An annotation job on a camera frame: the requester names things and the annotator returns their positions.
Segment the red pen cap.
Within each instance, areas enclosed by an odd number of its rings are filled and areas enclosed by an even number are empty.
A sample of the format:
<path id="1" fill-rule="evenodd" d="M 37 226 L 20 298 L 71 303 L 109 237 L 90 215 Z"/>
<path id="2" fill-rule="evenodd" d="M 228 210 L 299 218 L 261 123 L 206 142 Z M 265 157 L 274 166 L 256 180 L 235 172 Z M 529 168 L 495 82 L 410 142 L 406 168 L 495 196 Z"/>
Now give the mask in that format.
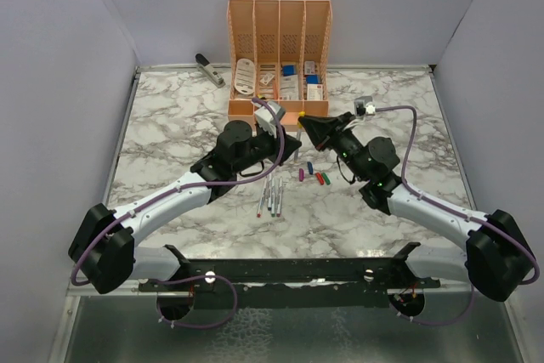
<path id="1" fill-rule="evenodd" d="M 316 178 L 318 179 L 318 181 L 319 181 L 319 183 L 321 185 L 323 185 L 325 183 L 325 181 L 324 181 L 324 179 L 323 179 L 323 177 L 322 177 L 322 175 L 320 173 L 316 173 L 315 176 L 316 176 Z"/>

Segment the red-end white marker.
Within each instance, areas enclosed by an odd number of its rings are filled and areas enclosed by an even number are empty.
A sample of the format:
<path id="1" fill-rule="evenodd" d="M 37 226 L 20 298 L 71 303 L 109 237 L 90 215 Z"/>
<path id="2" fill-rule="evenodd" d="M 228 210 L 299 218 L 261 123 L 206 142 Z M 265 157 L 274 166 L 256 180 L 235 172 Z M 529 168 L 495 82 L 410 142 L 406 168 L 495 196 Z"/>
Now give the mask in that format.
<path id="1" fill-rule="evenodd" d="M 263 188 L 262 188 L 262 191 L 261 191 L 261 195 L 260 195 L 259 201 L 258 201 L 258 209 L 257 209 L 257 217 L 258 218 L 260 218 L 262 216 L 262 213 L 263 213 L 264 203 L 266 202 L 266 197 L 267 197 L 268 183 L 269 183 L 268 179 L 265 178 L 264 182 L 263 182 Z"/>

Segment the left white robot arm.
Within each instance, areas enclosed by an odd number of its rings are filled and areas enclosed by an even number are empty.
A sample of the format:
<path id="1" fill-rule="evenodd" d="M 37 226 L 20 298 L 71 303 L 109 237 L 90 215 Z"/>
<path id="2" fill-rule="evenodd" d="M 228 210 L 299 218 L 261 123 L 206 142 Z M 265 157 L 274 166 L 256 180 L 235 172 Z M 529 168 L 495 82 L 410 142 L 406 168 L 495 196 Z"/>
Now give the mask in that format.
<path id="1" fill-rule="evenodd" d="M 140 243 L 173 219 L 268 171 L 248 173 L 249 167 L 266 160 L 280 166 L 301 145 L 284 130 L 272 135 L 247 122 L 228 122 L 215 147 L 171 184 L 116 209 L 102 203 L 91 207 L 68 250 L 76 272 L 100 294 L 128 279 L 158 280 L 172 291 L 182 288 L 188 278 L 182 255 L 168 247 L 142 248 Z"/>

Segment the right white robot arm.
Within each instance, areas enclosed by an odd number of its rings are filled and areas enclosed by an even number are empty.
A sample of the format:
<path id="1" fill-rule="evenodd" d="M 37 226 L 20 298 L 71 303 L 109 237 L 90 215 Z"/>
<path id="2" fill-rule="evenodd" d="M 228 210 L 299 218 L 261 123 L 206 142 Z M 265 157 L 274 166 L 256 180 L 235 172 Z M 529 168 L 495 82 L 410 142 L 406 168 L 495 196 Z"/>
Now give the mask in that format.
<path id="1" fill-rule="evenodd" d="M 469 281 L 487 298 L 503 302 L 521 285 L 537 278 L 538 264 L 514 217 L 502 210 L 472 212 L 442 201 L 396 174 L 401 163 L 390 138 L 375 137 L 362 144 L 350 127 L 355 116 L 302 116 L 298 122 L 315 149 L 332 150 L 363 182 L 360 193 L 368 207 L 406 218 L 458 245 L 467 255 Z"/>

